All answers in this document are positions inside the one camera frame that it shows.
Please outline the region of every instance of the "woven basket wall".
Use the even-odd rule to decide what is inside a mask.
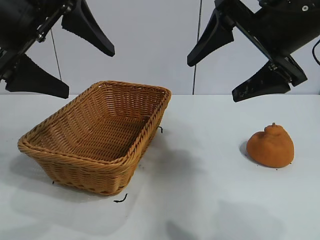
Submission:
[[[19,150],[61,185],[116,195],[130,182],[171,92],[102,81],[26,133]]]

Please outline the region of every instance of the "black mechanical bracket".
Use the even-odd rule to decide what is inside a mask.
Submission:
[[[260,0],[253,13],[240,0],[215,0],[211,19],[187,57],[194,66],[216,49],[234,41],[237,27],[268,59],[254,76],[232,91],[233,100],[284,94],[307,80],[291,53],[320,35],[320,0]]]
[[[26,51],[43,42],[53,25],[87,40],[108,56],[115,47],[98,26],[85,0],[0,0],[0,80],[10,92],[68,98],[69,87],[37,66]]]

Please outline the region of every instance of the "basket rim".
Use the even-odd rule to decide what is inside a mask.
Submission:
[[[125,156],[116,158],[112,161],[95,160],[95,159],[92,159],[89,157],[82,157],[82,156],[78,156],[75,154],[63,153],[63,152],[57,151],[57,150],[50,150],[50,149],[47,149],[44,147],[34,146],[30,143],[31,135],[37,133],[42,128],[48,127],[48,122],[59,120],[64,114],[66,114],[68,111],[70,111],[70,109],[73,105],[78,104],[79,102],[82,102],[87,95],[89,95],[92,91],[99,88],[101,85],[124,85],[124,86],[144,87],[144,88],[147,87],[147,88],[151,88],[154,90],[164,92],[164,96],[161,99],[160,104],[157,106],[157,108],[151,114],[148,121],[145,123],[142,130],[140,131],[139,135],[136,137],[135,141],[133,142],[131,147],[128,149]],[[141,148],[143,147],[143,146],[141,146],[142,143],[146,142],[146,141],[144,141],[145,138],[150,137],[150,135],[152,133],[151,129],[154,127],[154,124],[156,124],[157,121],[159,120],[159,118],[161,117],[161,115],[159,113],[161,113],[162,111],[164,112],[165,108],[167,107],[167,105],[170,101],[171,95],[172,95],[172,93],[169,89],[167,89],[165,87],[161,87],[161,86],[152,86],[152,85],[145,85],[145,84],[139,84],[139,83],[129,83],[129,82],[122,82],[122,81],[114,81],[114,80],[96,82],[96,83],[92,84],[84,92],[79,94],[72,101],[67,103],[65,106],[63,106],[58,111],[53,113],[47,119],[45,119],[41,123],[37,124],[34,128],[32,128],[30,131],[28,131],[26,134],[24,134],[18,141],[18,147],[20,150],[22,150],[22,152],[23,152],[24,148],[27,148],[27,149],[30,149],[30,150],[33,150],[36,152],[48,153],[48,154],[52,154],[55,156],[61,156],[61,157],[63,157],[62,159],[67,158],[70,161],[72,161],[72,160],[82,161],[82,164],[81,164],[82,166],[85,162],[87,162],[91,166],[92,166],[92,164],[95,164],[95,170],[97,170],[98,165],[100,165],[99,166],[100,170],[103,170],[104,168],[107,167],[108,171],[111,171],[111,169],[110,169],[111,166],[118,168],[120,165],[124,168],[127,168],[127,164],[129,164],[131,162],[129,160],[134,160],[140,156]]]

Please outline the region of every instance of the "wicker basket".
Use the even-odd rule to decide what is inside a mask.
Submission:
[[[18,142],[56,183],[102,195],[128,184],[171,98],[162,87],[92,85]]]

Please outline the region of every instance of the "metal screw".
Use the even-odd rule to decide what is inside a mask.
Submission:
[[[65,5],[65,4],[64,4],[64,5],[62,6],[62,8],[65,9],[65,10],[64,10],[64,14],[68,14],[68,13],[70,13],[70,12],[72,11],[72,7],[71,7],[70,5]]]
[[[303,12],[306,12],[306,11],[308,11],[309,10],[309,7],[307,6],[307,5],[304,5],[303,7],[302,7],[302,11]]]
[[[269,65],[269,69],[270,69],[270,70],[277,70],[278,67],[277,67],[274,63],[271,63],[271,64]]]
[[[39,43],[43,43],[46,40],[46,38],[41,33],[39,33],[38,36],[36,37],[36,40]]]

